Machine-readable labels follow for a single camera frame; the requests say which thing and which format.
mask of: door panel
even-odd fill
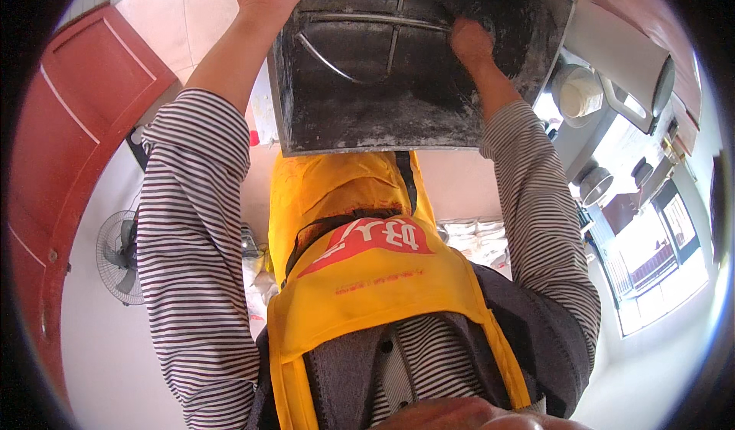
[[[8,197],[13,276],[26,329],[65,399],[61,295],[79,221],[115,150],[175,80],[103,5],[51,40],[26,93]]]

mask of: striped shirt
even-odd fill
[[[190,428],[242,428],[262,360],[242,283],[247,124],[219,96],[187,89],[160,108],[143,143],[150,159],[137,256],[164,379]],[[486,123],[480,151],[495,161],[515,283],[574,316],[591,371],[600,300],[587,277],[575,206],[554,148],[528,104],[517,101]],[[395,322],[384,345],[372,425],[418,400],[482,396],[467,352],[446,322],[426,316]]]

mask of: fan blade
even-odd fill
[[[128,268],[128,262],[125,257],[115,252],[115,250],[111,249],[106,243],[102,246],[102,255],[105,256],[105,260],[111,262],[118,268]]]
[[[136,276],[137,272],[135,269],[128,269],[127,274],[125,274],[125,278],[115,285],[115,288],[117,288],[121,293],[130,294],[130,290],[133,289],[133,285],[135,284]]]
[[[123,248],[128,248],[128,245],[134,241],[133,237],[133,220],[123,220],[122,225],[120,226],[120,239],[123,241]]]

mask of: electric fan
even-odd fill
[[[137,275],[137,212],[110,216],[97,236],[97,269],[107,289],[125,306],[142,305]]]

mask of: button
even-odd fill
[[[390,353],[393,350],[393,341],[387,340],[380,345],[380,351]]]

